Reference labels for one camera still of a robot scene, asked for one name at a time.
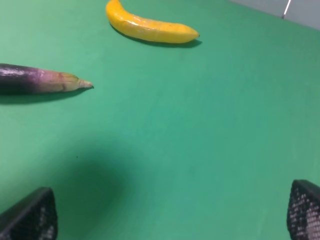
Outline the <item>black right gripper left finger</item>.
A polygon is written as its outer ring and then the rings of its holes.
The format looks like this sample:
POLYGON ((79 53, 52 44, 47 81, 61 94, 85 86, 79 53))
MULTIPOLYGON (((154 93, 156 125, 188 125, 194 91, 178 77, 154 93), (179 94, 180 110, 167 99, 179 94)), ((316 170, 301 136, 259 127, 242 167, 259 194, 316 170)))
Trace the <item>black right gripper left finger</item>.
POLYGON ((0 214, 2 240, 56 240, 58 214, 50 187, 40 187, 0 214))

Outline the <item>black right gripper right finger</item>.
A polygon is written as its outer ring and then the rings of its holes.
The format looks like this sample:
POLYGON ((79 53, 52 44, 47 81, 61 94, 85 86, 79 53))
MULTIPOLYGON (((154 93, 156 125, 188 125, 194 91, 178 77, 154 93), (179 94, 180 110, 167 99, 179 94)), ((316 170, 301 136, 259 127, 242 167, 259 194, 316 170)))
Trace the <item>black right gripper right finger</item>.
POLYGON ((292 182, 286 226, 292 240, 320 240, 320 187, 304 180, 292 182))

